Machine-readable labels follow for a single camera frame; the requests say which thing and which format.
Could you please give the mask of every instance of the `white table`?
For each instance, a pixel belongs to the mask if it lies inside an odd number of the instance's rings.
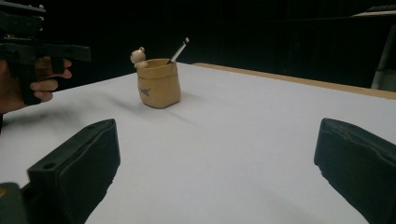
[[[131,74],[6,114],[0,183],[24,186],[73,134],[115,119],[121,165],[89,224],[367,223],[314,164],[318,128],[340,119],[396,143],[395,100],[177,67],[181,101],[165,109],[141,103]]]

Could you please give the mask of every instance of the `human hand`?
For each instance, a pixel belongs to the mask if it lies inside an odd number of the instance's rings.
[[[53,97],[52,91],[58,88],[58,81],[51,77],[70,78],[72,73],[68,68],[71,65],[72,63],[69,60],[64,60],[64,73],[53,74],[50,57],[37,60],[35,63],[37,82],[31,83],[30,88],[41,103],[50,101]],[[22,109],[26,106],[22,100],[19,80],[11,77],[7,61],[0,60],[0,114]]]

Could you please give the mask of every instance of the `small figurine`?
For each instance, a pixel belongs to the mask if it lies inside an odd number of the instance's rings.
[[[131,62],[134,63],[135,68],[146,67],[148,63],[146,62],[145,48],[134,50],[131,54]]]

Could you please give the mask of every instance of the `wooden table edge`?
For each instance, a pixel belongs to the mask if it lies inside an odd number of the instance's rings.
[[[227,72],[235,72],[235,73],[241,73],[241,74],[252,75],[252,76],[257,76],[257,77],[269,77],[269,78],[274,78],[274,79],[279,79],[279,80],[284,80],[284,81],[301,83],[301,84],[305,84],[305,85],[311,85],[311,86],[316,86],[316,87],[338,90],[338,91],[348,91],[348,92],[354,92],[354,93],[363,94],[363,95],[370,95],[370,96],[375,96],[375,97],[396,100],[396,92],[393,92],[393,91],[381,91],[381,90],[367,89],[367,88],[362,88],[362,87],[354,87],[354,86],[342,85],[342,84],[337,84],[337,83],[305,79],[305,78],[300,78],[300,77],[287,77],[287,76],[282,76],[282,75],[257,72],[257,71],[253,71],[253,70],[216,65],[216,64],[211,64],[211,63],[193,63],[193,65],[206,67],[206,68],[218,69],[218,70],[227,71]]]

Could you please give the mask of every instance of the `pen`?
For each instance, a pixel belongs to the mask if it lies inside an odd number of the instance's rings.
[[[169,63],[174,63],[178,55],[181,53],[181,51],[186,48],[186,45],[190,42],[189,38],[186,37],[183,41],[183,44],[180,46],[180,48],[176,51],[175,55],[168,61],[167,64]]]

